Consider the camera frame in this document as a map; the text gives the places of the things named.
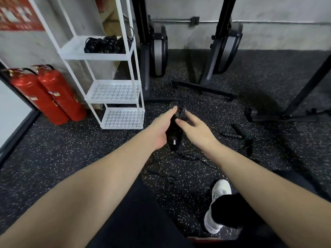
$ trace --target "black baseboard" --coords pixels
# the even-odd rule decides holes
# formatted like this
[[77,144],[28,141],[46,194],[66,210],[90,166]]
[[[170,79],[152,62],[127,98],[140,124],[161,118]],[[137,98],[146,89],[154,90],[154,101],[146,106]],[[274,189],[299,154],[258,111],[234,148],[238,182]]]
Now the black baseboard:
[[17,127],[17,129],[11,134],[7,141],[0,148],[0,169],[3,163],[13,152],[17,144],[21,141],[22,137],[25,135],[28,129],[33,125],[33,123],[40,116],[41,112],[39,110],[32,110],[23,122]]

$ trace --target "person's right hand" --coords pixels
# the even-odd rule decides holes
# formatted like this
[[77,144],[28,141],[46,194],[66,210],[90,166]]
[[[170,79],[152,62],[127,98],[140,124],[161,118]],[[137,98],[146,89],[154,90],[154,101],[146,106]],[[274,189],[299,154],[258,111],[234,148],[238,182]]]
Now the person's right hand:
[[185,115],[190,121],[192,121],[193,126],[189,125],[187,122],[176,119],[176,123],[183,131],[186,133],[188,139],[203,152],[213,143],[218,142],[214,137],[209,127],[201,121],[198,117],[193,115],[191,112],[185,110]]

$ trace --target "forearm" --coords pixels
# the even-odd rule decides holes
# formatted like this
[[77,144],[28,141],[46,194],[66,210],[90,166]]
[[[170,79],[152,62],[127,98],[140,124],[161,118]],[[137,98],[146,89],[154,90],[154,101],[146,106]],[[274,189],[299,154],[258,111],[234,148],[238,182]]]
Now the forearm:
[[290,247],[331,243],[331,204],[223,146],[204,150],[250,206]]
[[42,196],[0,237],[1,247],[85,247],[155,150],[148,131]]

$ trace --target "shelf tier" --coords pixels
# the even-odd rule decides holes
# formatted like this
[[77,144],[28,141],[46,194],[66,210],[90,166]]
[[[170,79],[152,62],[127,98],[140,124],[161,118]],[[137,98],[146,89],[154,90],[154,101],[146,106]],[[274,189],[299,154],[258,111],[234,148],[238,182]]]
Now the shelf tier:
[[[143,122],[145,116],[145,109],[140,108],[140,112]],[[134,107],[107,108],[100,126],[104,130],[143,129],[143,127],[139,123],[138,109]]]
[[134,39],[129,54],[84,53],[85,42],[89,37],[104,38],[104,36],[75,36],[61,48],[60,56],[65,60],[130,61],[133,49],[136,47]]
[[135,104],[139,99],[139,87],[138,80],[134,81],[134,89],[131,80],[95,80],[85,101],[89,104]]

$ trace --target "white metal frame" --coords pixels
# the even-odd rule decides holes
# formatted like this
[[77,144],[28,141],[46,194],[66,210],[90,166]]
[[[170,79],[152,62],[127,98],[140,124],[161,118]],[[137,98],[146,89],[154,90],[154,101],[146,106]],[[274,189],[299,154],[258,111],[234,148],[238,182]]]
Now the white metal frame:
[[[84,53],[85,41],[89,36],[78,36],[70,21],[70,18],[63,7],[61,0],[58,0],[59,6],[66,18],[69,28],[73,34],[73,37],[63,46],[60,47],[57,43],[53,33],[47,25],[43,15],[41,14],[39,7],[34,0],[29,0],[36,14],[38,15],[41,23],[44,26],[48,36],[62,58],[64,64],[68,68],[69,73],[76,82],[80,92],[84,96],[85,101],[92,110],[95,118],[99,122],[102,129],[142,129],[144,123],[145,105],[142,95],[140,72],[138,65],[136,40],[133,38],[131,49],[127,40],[124,40],[124,47],[126,54],[86,54]],[[119,22],[121,24],[121,30],[123,38],[126,38],[126,27],[123,19],[123,12],[121,6],[121,0],[115,0],[116,7],[119,16]],[[128,10],[129,24],[133,28],[133,21],[130,8],[130,0],[126,0],[126,7]],[[133,66],[131,62],[131,56],[134,53],[138,80],[134,79]],[[84,92],[81,87],[75,73],[67,60],[84,60],[85,64],[91,74],[93,83],[87,93]],[[97,80],[90,67],[89,60],[109,60],[109,61],[127,61],[129,64],[129,71],[131,80]],[[139,106],[139,96],[141,97],[142,108]],[[105,114],[102,120],[99,119],[92,104],[104,104],[106,107]],[[136,104],[136,107],[126,108],[114,108],[108,107],[107,104]]]

